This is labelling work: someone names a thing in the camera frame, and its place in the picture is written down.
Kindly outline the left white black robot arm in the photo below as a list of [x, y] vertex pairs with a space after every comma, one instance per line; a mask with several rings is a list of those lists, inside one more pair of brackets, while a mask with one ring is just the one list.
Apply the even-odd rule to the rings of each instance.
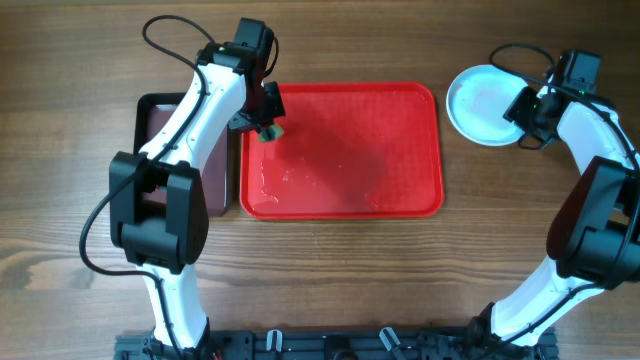
[[111, 240], [144, 277], [156, 320], [148, 357], [215, 354], [195, 270], [209, 227], [202, 174], [229, 130], [255, 132], [263, 142], [282, 136], [279, 87], [265, 80], [278, 52], [274, 32], [250, 18], [232, 41], [210, 39], [187, 63], [192, 83], [166, 124], [135, 153], [111, 161]]

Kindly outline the light blue plate top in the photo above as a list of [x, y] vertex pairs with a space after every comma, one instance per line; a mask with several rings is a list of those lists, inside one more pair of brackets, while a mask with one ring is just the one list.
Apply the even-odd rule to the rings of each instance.
[[461, 72], [451, 83], [446, 110], [451, 124], [468, 140], [483, 146], [515, 143], [524, 131], [503, 115], [527, 83], [492, 65]]

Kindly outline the green yellow sponge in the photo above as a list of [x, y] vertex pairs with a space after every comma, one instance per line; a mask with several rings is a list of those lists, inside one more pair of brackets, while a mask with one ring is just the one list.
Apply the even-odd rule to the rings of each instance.
[[278, 140], [283, 134], [282, 127], [278, 124], [273, 124], [262, 129], [258, 134], [258, 141], [262, 143], [272, 142]]

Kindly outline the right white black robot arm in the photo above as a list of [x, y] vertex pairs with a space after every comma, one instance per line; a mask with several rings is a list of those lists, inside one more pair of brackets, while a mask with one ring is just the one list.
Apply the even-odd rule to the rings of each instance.
[[547, 255], [510, 295], [469, 323], [460, 350], [469, 359], [544, 359], [546, 330], [581, 302], [639, 280], [639, 151], [614, 105], [596, 93], [600, 56], [578, 49], [551, 61], [504, 119], [541, 147], [564, 142], [580, 178], [551, 223]]

